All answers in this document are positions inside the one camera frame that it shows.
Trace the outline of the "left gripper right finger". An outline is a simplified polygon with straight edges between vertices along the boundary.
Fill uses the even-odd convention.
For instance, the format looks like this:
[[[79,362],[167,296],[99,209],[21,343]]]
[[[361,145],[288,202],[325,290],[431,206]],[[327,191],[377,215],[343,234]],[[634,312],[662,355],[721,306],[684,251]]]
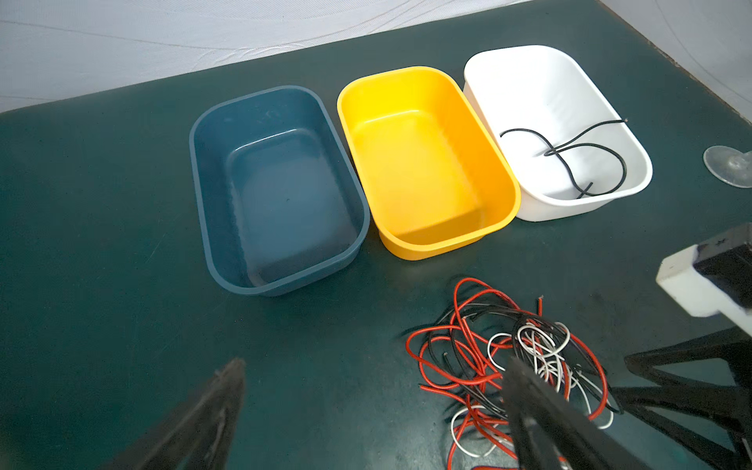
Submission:
[[[503,403],[521,469],[644,469],[518,358],[503,374]]]

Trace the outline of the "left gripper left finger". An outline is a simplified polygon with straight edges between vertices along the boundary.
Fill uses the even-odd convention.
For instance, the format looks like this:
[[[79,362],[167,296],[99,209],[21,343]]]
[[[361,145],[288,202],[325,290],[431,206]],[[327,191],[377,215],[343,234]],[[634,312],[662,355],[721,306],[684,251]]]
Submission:
[[[104,469],[223,469],[246,390],[246,362],[233,358],[189,399]]]

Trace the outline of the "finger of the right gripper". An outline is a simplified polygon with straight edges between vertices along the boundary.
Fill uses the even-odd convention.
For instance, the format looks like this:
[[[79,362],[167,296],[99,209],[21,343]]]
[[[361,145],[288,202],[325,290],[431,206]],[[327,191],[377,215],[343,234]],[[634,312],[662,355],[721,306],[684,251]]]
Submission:
[[[751,337],[732,327],[700,338],[657,350],[626,356],[625,364],[636,376],[659,386],[708,386],[709,382],[685,378],[659,370],[660,365],[724,360],[736,386],[751,387]]]
[[[612,390],[624,411],[680,444],[714,469],[751,467],[751,391],[739,386],[670,385]],[[724,429],[730,450],[656,413],[667,409],[705,419]]]

